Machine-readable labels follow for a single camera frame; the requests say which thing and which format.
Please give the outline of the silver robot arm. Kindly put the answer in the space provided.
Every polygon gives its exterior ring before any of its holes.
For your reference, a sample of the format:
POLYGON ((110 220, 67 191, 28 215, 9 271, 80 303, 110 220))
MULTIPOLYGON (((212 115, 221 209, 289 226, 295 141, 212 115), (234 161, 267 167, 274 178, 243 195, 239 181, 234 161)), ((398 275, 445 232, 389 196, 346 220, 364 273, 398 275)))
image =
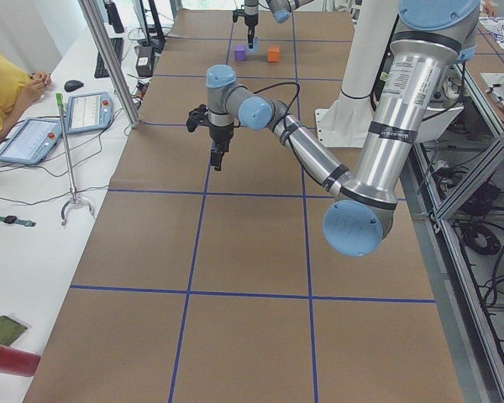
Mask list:
POLYGON ((445 69, 475 48, 477 1, 403 1, 391 38, 393 62, 360 159, 350 170, 313 137, 283 102, 255 95, 229 65, 207 70, 206 124, 219 168, 234 124, 268 128, 335 201, 323 217, 330 246, 348 256, 374 252, 391 231, 394 192, 431 97, 445 69))
MULTIPOLYGON (((293 11, 311 2, 312 0, 268 0, 266 4, 275 21, 281 24, 289 19, 293 11)), ((239 18, 244 19, 244 24, 247 27, 247 44, 250 50, 255 47, 255 28, 259 23, 259 8, 260 2, 258 0, 245 0, 240 8, 233 11, 235 24, 239 18)))

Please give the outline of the person's clasped hands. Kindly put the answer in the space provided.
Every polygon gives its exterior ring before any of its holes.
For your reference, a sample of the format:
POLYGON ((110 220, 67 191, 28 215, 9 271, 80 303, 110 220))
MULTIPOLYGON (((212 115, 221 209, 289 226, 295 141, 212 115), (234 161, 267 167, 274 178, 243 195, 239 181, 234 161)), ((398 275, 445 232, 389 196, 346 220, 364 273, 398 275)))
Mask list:
POLYGON ((49 73, 37 71, 31 75, 26 88, 33 94, 42 95, 50 87, 51 83, 52 79, 49 73))

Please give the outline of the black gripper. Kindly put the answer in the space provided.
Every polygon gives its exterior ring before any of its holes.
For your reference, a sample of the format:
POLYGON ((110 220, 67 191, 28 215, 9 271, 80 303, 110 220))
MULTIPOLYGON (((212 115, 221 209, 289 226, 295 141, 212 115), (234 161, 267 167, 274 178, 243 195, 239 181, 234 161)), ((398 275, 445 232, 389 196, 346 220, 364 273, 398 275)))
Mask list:
POLYGON ((250 48, 254 47, 255 43, 255 27, 259 22, 259 15, 256 14, 245 14, 244 15, 245 25, 247 26, 247 42, 250 48))
POLYGON ((215 171, 221 171, 223 157, 229 152, 229 145, 234 136, 234 125, 232 123, 226 126, 211 124, 209 127, 209 136, 213 141, 210 154, 210 165, 215 171))

